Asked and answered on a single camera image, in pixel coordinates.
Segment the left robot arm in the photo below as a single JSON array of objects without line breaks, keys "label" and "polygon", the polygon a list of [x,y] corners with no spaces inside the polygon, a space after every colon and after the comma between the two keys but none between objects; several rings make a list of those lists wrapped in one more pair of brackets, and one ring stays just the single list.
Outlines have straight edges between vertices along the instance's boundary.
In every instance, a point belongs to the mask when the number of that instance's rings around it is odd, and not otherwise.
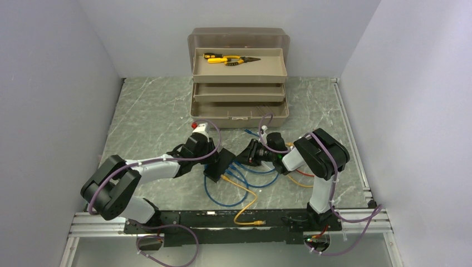
[{"label": "left robot arm", "polygon": [[194,165],[209,165],[218,158],[218,145],[203,132],[192,133],[187,141],[167,153],[150,159],[124,160],[112,155],[94,172],[80,190],[91,215],[104,220],[124,217],[147,234],[157,231],[159,208],[134,195],[138,186],[159,179],[173,179],[189,173]]}]

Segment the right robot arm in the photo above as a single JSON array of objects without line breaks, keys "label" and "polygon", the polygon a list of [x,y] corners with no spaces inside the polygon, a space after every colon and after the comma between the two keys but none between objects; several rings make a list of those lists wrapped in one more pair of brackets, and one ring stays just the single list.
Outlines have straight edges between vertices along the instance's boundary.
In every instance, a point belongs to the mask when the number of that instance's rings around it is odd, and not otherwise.
[{"label": "right robot arm", "polygon": [[288,176],[299,167],[308,166],[315,176],[311,198],[307,204],[307,225],[320,231],[333,216],[335,183],[338,174],[350,161],[347,149],[321,128],[286,145],[281,133],[259,130],[259,138],[251,139],[248,146],[236,156],[236,162],[260,166],[270,162],[276,172]]}]

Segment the blue ethernet cable long loop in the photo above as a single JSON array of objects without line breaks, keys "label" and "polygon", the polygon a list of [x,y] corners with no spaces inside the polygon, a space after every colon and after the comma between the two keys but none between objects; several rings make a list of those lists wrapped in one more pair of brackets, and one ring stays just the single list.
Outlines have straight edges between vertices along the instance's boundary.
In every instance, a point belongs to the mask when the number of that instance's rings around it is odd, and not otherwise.
[{"label": "blue ethernet cable long loop", "polygon": [[214,183],[206,176],[204,176],[203,185],[209,200],[222,207],[240,206],[249,195],[247,191],[237,186],[223,180],[220,180],[220,183]]}]

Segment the black network switch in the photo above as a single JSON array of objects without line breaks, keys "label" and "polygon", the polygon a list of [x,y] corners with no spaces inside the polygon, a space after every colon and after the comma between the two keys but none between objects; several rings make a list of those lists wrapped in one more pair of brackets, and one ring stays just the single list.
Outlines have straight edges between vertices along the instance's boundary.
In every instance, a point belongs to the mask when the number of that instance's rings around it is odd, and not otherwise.
[{"label": "black network switch", "polygon": [[204,169],[204,176],[210,178],[213,182],[218,182],[229,165],[235,160],[236,155],[229,150],[222,148],[219,151],[218,159],[215,163],[209,164]]}]

